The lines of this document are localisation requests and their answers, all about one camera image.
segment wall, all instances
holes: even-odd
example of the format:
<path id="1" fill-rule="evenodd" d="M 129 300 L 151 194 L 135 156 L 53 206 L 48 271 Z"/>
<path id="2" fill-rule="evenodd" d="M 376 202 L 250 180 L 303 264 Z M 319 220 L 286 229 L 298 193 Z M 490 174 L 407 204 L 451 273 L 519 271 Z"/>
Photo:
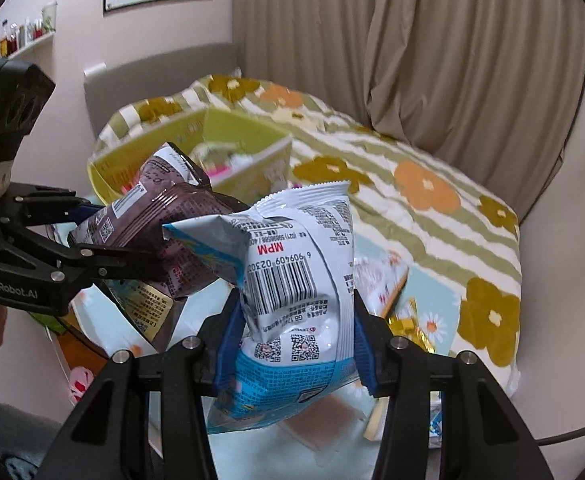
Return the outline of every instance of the wall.
<path id="1" fill-rule="evenodd" d="M 6 0 L 1 22 L 31 19 L 51 0 Z M 87 194 L 86 160 L 95 140 L 83 95 L 83 70 L 175 48 L 231 40 L 232 0 L 177 0 L 130 7 L 104 16 L 102 0 L 57 0 L 54 41 L 26 58 L 57 83 L 32 134 L 19 151 L 13 180 Z M 191 82 L 184 81 L 184 87 Z M 63 420 L 71 409 L 67 381 L 45 330 L 11 311 L 0 349 L 0 402 Z"/>
<path id="2" fill-rule="evenodd" d="M 1 22 L 23 22 L 52 0 L 6 0 Z M 13 180 L 90 192 L 86 160 L 94 136 L 83 96 L 83 70 L 114 66 L 185 46 L 230 41 L 232 0 L 175 0 L 103 15 L 103 0 L 57 0 L 54 41 L 26 58 L 57 83 L 15 161 Z M 191 81 L 184 81 L 184 88 Z"/>
<path id="3" fill-rule="evenodd" d="M 521 226 L 521 383 L 534 437 L 585 426 L 585 90 L 565 162 Z M 543 448 L 557 480 L 585 466 L 585 437 Z"/>

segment brown curtain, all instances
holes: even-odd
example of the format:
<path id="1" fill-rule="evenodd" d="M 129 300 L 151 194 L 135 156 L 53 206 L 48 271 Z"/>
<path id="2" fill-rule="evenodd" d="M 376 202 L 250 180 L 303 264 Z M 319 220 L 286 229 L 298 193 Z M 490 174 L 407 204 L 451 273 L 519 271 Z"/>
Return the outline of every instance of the brown curtain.
<path id="1" fill-rule="evenodd" d="M 376 0 L 375 129 L 456 166 L 521 218 L 556 173 L 585 78 L 582 0 Z"/>
<path id="2" fill-rule="evenodd" d="M 234 0 L 234 41 L 250 77 L 323 99 L 369 124 L 361 89 L 375 0 Z"/>

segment metal bolt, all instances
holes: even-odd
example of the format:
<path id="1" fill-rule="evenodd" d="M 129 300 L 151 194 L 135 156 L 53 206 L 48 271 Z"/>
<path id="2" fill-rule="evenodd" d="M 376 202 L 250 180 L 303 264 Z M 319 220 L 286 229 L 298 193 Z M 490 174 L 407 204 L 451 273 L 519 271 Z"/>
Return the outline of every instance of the metal bolt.
<path id="1" fill-rule="evenodd" d="M 405 348 L 408 348 L 409 344 L 410 341 L 405 337 L 393 337 L 390 340 L 390 346 L 392 346 L 392 348 L 394 348 L 395 350 L 403 350 Z"/>
<path id="2" fill-rule="evenodd" d="M 50 273 L 50 278 L 54 282 L 62 282 L 63 280 L 66 279 L 66 275 L 60 270 L 54 270 L 53 272 Z"/>
<path id="3" fill-rule="evenodd" d="M 471 352 L 470 350 L 466 350 L 459 354 L 459 359 L 461 359 L 461 362 L 465 363 L 466 365 L 473 365 L 477 362 L 478 358 L 477 354 Z"/>
<path id="4" fill-rule="evenodd" d="M 199 339 L 197 336 L 195 335 L 189 335 L 188 337 L 186 337 L 183 341 L 181 341 L 181 345 L 184 348 L 188 348 L 189 350 L 194 350 L 195 348 L 197 348 L 197 346 L 199 346 L 202 343 L 202 340 Z"/>
<path id="5" fill-rule="evenodd" d="M 117 350 L 112 355 L 112 360 L 118 365 L 124 364 L 128 359 L 130 359 L 130 352 L 127 350 Z"/>

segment cable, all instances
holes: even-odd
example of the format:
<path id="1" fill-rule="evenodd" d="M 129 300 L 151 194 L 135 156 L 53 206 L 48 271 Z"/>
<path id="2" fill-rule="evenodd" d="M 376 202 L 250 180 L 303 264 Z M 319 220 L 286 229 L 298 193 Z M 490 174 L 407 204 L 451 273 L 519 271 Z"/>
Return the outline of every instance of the cable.
<path id="1" fill-rule="evenodd" d="M 583 428 L 579 428 L 578 430 L 568 431 L 568 433 L 540 438 L 537 440 L 537 446 L 552 446 L 553 444 L 568 442 L 569 440 L 574 440 L 575 438 L 581 438 L 583 436 L 585 436 L 585 426 Z"/>

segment white and blue snack bag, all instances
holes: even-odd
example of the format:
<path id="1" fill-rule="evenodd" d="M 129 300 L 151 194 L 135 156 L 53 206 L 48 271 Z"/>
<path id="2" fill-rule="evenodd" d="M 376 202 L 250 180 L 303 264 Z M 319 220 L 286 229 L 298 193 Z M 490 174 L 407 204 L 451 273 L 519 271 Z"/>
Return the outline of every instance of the white and blue snack bag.
<path id="1" fill-rule="evenodd" d="M 357 377 L 348 187 L 287 189 L 245 212 L 164 226 L 242 291 L 246 331 L 208 433 L 274 424 Z"/>

